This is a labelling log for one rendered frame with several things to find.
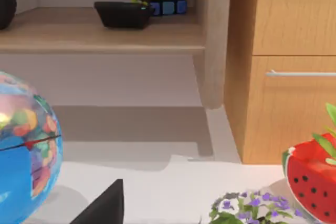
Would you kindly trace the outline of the wooden cupboard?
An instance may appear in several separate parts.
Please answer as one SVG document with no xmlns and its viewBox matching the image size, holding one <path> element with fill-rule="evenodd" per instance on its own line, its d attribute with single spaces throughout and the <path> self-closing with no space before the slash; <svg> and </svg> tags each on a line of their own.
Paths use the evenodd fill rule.
<svg viewBox="0 0 336 224">
<path fill-rule="evenodd" d="M 230 0 L 224 105 L 244 164 L 332 126 L 336 0 Z"/>
</svg>

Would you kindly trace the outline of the black rounded object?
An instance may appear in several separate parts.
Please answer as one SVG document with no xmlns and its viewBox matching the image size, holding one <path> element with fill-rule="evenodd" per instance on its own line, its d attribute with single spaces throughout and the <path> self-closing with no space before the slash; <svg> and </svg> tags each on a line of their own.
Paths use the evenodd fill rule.
<svg viewBox="0 0 336 224">
<path fill-rule="evenodd" d="M 11 24 L 17 8 L 17 0 L 0 0 L 0 30 Z"/>
</svg>

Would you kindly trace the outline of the black bowl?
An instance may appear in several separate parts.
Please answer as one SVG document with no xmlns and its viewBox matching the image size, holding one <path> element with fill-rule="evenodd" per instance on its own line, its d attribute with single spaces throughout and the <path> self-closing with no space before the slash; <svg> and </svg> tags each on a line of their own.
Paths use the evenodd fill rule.
<svg viewBox="0 0 336 224">
<path fill-rule="evenodd" d="M 104 27 L 143 29 L 155 9 L 141 3 L 96 1 L 97 11 Z"/>
</svg>

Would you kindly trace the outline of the wooden cupboard door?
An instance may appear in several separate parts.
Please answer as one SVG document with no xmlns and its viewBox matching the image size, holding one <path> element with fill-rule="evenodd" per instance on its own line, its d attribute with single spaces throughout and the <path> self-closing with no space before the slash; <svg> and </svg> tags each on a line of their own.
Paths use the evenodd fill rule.
<svg viewBox="0 0 336 224">
<path fill-rule="evenodd" d="M 257 0 L 255 55 L 336 55 L 336 0 Z"/>
</svg>

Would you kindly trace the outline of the red watermelon plant pot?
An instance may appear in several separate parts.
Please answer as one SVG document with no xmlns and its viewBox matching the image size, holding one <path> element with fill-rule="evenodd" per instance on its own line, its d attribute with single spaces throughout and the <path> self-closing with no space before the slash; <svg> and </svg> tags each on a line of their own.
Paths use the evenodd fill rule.
<svg viewBox="0 0 336 224">
<path fill-rule="evenodd" d="M 336 224 L 336 106 L 325 107 L 334 129 L 286 149 L 282 168 L 301 208 L 319 222 Z"/>
</svg>

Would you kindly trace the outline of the blue world globe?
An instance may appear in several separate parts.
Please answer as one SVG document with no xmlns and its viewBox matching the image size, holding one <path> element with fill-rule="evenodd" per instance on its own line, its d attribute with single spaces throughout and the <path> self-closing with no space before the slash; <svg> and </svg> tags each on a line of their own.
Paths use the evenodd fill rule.
<svg viewBox="0 0 336 224">
<path fill-rule="evenodd" d="M 21 224 L 41 206 L 62 158 L 52 107 L 27 82 L 0 71 L 0 224 Z"/>
</svg>

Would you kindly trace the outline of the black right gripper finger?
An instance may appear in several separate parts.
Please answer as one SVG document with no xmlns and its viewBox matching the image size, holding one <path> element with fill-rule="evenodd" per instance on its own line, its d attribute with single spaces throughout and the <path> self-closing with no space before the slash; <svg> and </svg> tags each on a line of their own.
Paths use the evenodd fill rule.
<svg viewBox="0 0 336 224">
<path fill-rule="evenodd" d="M 116 179 L 70 224 L 123 224 L 123 179 Z"/>
</svg>

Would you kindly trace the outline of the pale wooden open shelf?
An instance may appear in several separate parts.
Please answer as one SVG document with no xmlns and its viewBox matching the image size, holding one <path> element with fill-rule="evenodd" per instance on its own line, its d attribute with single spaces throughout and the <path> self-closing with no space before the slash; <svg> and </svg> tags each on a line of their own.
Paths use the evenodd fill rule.
<svg viewBox="0 0 336 224">
<path fill-rule="evenodd" d="M 196 0 L 189 15 L 144 30 L 107 29 L 92 8 L 37 8 L 0 32 L 0 54 L 192 55 L 202 105 L 223 104 L 229 0 Z"/>
</svg>

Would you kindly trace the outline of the purple flower plant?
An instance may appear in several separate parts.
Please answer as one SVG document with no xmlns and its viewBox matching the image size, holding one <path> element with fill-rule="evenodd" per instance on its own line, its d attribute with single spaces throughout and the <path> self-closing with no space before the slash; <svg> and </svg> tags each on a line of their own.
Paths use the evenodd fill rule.
<svg viewBox="0 0 336 224">
<path fill-rule="evenodd" d="M 309 224 L 284 196 L 262 191 L 226 193 L 211 206 L 208 224 Z"/>
</svg>

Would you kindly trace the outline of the wooden drawer front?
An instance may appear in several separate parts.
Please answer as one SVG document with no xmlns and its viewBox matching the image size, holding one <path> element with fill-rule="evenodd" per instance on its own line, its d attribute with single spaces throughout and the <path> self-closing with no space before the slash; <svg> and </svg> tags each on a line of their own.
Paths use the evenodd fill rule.
<svg viewBox="0 0 336 224">
<path fill-rule="evenodd" d="M 287 148 L 332 127 L 326 103 L 336 105 L 336 77 L 268 77 L 284 72 L 336 72 L 336 56 L 254 56 L 241 160 L 279 164 Z"/>
</svg>

